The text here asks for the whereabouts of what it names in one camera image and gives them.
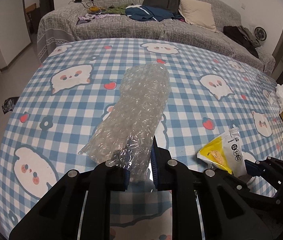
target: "navy blue clothing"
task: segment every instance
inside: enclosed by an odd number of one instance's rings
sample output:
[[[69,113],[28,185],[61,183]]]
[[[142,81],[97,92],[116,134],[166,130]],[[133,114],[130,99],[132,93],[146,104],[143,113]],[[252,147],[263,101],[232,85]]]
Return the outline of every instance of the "navy blue clothing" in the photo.
[[[146,22],[146,21],[162,21],[165,19],[171,19],[174,18],[174,15],[164,9],[160,8],[154,8],[151,6],[140,6],[138,7],[132,7],[126,9],[126,15],[129,15],[129,18],[140,21],[140,22]]]

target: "sofa armrest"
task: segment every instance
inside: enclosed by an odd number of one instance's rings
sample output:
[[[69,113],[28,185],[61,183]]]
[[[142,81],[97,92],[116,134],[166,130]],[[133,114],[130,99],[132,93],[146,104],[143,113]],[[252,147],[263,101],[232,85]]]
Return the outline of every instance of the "sofa armrest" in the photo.
[[[37,33],[37,50],[41,62],[58,45],[77,40],[78,16],[86,13],[87,9],[77,3],[51,11],[41,18]]]
[[[275,63],[276,63],[275,58],[271,54],[266,52],[262,46],[256,48],[256,51],[258,53],[260,61],[264,64],[263,72],[267,76],[270,76],[275,67]]]

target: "green clothing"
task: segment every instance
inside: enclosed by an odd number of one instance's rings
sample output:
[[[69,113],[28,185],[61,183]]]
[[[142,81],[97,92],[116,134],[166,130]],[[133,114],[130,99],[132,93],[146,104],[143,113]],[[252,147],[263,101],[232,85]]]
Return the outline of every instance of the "green clothing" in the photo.
[[[126,13],[125,13],[126,7],[130,6],[130,5],[133,5],[133,4],[123,4],[123,5],[120,5],[118,7],[110,6],[110,7],[107,8],[106,12],[102,12],[101,14],[109,13],[109,14],[126,15]]]

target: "bubble wrap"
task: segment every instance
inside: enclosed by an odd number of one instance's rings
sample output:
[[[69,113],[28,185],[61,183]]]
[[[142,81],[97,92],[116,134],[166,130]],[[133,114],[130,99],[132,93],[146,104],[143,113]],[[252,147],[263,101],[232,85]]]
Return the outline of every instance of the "bubble wrap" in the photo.
[[[96,163],[112,160],[130,170],[132,182],[144,180],[169,93],[169,73],[163,64],[129,68],[121,81],[119,101],[78,153],[86,153]]]

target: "fan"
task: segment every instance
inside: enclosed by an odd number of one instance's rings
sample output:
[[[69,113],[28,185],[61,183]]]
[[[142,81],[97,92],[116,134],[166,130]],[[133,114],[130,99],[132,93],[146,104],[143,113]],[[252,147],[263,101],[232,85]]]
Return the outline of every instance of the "fan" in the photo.
[[[255,36],[260,41],[265,41],[267,39],[267,33],[262,27],[255,28]]]

